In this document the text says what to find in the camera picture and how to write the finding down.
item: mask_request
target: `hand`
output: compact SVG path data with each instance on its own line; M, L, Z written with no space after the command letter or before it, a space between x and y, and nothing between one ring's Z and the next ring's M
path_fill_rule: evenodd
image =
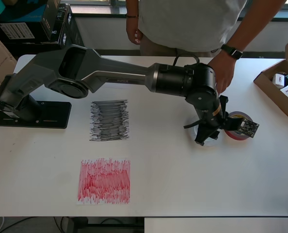
M233 73L235 70L236 59L229 56L225 51L221 51L216 57L208 64L215 71L216 88L220 94L229 87Z
M126 31L128 34L129 40L136 45L140 44L140 40L142 39L142 32L138 29L138 18L127 18L126 23Z

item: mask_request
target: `robotic arm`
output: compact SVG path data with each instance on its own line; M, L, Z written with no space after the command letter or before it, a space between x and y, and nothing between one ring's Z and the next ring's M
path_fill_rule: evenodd
M243 118L229 118L225 111L227 97L215 88L215 73L199 63L176 67L153 64L141 67L100 57L91 49L72 45L64 50L36 55L18 74L8 77L0 87L0 110L10 117L35 122L42 112L29 94L42 86L71 98L81 99L90 90L96 92L104 83L145 85L151 92L185 97L199 116L196 143L208 137L217 139L218 129L235 130L253 137L258 125Z

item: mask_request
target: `red drawing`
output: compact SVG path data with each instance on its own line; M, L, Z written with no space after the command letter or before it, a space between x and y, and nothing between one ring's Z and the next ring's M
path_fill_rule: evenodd
M82 160L77 200L79 204L130 202L130 160Z

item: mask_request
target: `cable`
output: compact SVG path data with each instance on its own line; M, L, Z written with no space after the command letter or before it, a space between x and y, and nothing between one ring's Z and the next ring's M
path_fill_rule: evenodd
M4 225L4 221L5 221L5 218L4 217L2 217L3 218L3 220L2 220L2 224L0 225L0 229L2 228L2 226Z
M61 233L65 233L64 230L63 230L63 228L62 228L62 221L63 221L63 219L64 219L64 217L62 217L62 218L61 218L61 221L60 221L60 229L61 229Z
M115 220L115 221L119 222L120 224L124 224L124 223L123 223L122 221L120 221L119 219L116 219L116 218L113 218L113 217L110 217L110 218L107 218L107 219L103 220L100 224L106 222L107 220Z
M14 224L12 224L12 225L4 228L3 230L1 230L0 233L4 232L5 230L7 230L8 228L11 228L11 227L14 226L14 225L17 225L17 224L20 223L20 222L23 222L23 221L28 220L28 219L31 219L31 218L35 218L35 217L27 217L27 218L25 218L25 219L23 219L23 220L20 220L20 221L18 221L18 222L15 222Z
M174 59L174 62L173 62L173 65L172 65L173 67L176 65L178 58L181 57L181 56L192 56L196 60L197 64L200 63L199 57L197 57L194 54L180 54L180 55L177 55L176 58Z
M63 231L61 231L61 229L59 228L59 226L58 226L58 224L57 224L56 218L53 217L53 219L55 220L56 226L57 226L57 228L59 229L59 231L60 231L61 233L63 233Z

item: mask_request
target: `wristwatch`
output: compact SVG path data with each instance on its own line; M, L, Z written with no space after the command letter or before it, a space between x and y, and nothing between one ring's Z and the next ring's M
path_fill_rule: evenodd
M239 51L234 47L230 47L227 44L223 44L221 49L224 50L226 53L228 53L231 57L233 57L236 60L240 59L243 55L242 51Z

